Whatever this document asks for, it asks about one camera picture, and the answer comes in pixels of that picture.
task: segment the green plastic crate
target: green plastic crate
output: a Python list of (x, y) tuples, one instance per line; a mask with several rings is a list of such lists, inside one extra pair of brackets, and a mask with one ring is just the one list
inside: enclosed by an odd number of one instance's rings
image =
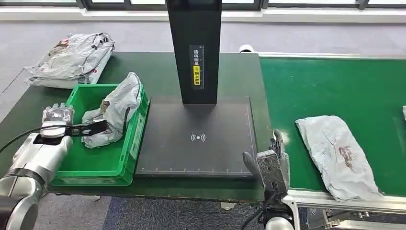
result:
[[(77, 85), (67, 105), (75, 109), (73, 123), (80, 124), (86, 111), (97, 109), (118, 84)], [(141, 145), (149, 100), (141, 85), (141, 104), (127, 124), (125, 137), (107, 146), (89, 149), (81, 138), (73, 138), (72, 148), (56, 173), (55, 186), (120, 186), (133, 181), (135, 162)]]

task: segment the yellow warning label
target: yellow warning label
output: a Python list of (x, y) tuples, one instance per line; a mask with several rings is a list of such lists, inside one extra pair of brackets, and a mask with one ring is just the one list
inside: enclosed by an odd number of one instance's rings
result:
[(193, 66), (193, 83), (200, 85), (200, 66)]

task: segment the black cable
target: black cable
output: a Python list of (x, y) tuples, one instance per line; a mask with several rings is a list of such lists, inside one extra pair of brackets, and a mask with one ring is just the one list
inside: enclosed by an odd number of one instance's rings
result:
[(128, 107), (125, 110), (125, 114), (124, 114), (124, 123), (123, 123), (123, 136), (125, 137), (125, 134), (127, 133), (127, 117), (128, 114), (130, 113), (130, 107)]
[(246, 227), (257, 215), (259, 215), (259, 213), (261, 213), (261, 212), (262, 212), (262, 209), (261, 209), (261, 208), (258, 208), (258, 210), (257, 210), (254, 214), (252, 214), (251, 216), (249, 216), (249, 217), (247, 218), (247, 220), (241, 225), (240, 230), (244, 230), (245, 227)]
[(266, 200), (264, 201), (264, 204), (262, 205), (262, 213), (261, 215), (258, 217), (258, 223), (260, 224), (266, 224), (264, 221), (266, 221), (266, 211), (267, 211), (267, 207), (271, 204), (273, 198), (275, 197), (275, 190), (273, 191), (272, 195)]
[(261, 217), (266, 216), (267, 207), (269, 206), (269, 204), (271, 203), (271, 201), (273, 200), (274, 197), (275, 197), (275, 190), (272, 193), (272, 195), (267, 200), (264, 201), (264, 203), (262, 204), (262, 207), (259, 207), (259, 209), (254, 214), (252, 214), (251, 216), (249, 216), (247, 218), (247, 220), (241, 225), (240, 230), (244, 230), (245, 227), (252, 221), (252, 219), (254, 219), (259, 214), (261, 214), (258, 217), (258, 223), (260, 223)]
[(59, 128), (63, 128), (63, 127), (73, 128), (73, 126), (68, 126), (68, 125), (53, 125), (53, 126), (44, 126), (44, 127), (40, 127), (40, 128), (34, 128), (34, 129), (31, 129), (31, 130), (25, 131), (25, 132), (21, 133), (20, 135), (14, 137), (11, 141), (7, 142), (7, 144), (5, 144), (3, 147), (1, 147), (0, 153), (3, 152), (9, 145), (14, 143), (16, 140), (24, 137), (25, 135), (27, 135), (29, 133), (32, 133), (32, 132), (35, 132), (35, 131), (38, 131), (38, 130), (42, 130), (42, 129), (46, 129), (46, 128), (57, 128), (57, 127), (59, 127)]

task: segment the green conveyor belt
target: green conveyor belt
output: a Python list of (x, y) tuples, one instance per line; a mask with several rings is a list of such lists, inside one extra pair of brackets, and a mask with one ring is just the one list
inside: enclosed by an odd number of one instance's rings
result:
[(288, 134), (291, 187), (325, 190), (295, 120), (337, 115), (363, 148), (376, 184), (406, 196), (406, 61), (260, 59), (272, 128)]

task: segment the gray plastic package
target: gray plastic package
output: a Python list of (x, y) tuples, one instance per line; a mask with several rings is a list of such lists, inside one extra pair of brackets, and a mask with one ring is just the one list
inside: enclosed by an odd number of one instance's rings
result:
[(364, 151), (341, 118), (308, 117), (296, 120), (296, 125), (324, 185), (336, 200), (382, 197)]
[(109, 60), (114, 43), (106, 33), (71, 34), (49, 50), (33, 67), (24, 67), (29, 84), (72, 89), (95, 84)]
[(139, 92), (141, 82), (138, 76), (130, 72), (127, 77), (103, 100), (101, 108), (85, 112), (82, 123), (106, 119), (107, 130), (90, 137), (82, 137), (88, 148), (105, 146), (118, 141), (123, 136), (124, 118), (127, 113), (128, 123), (141, 102)]

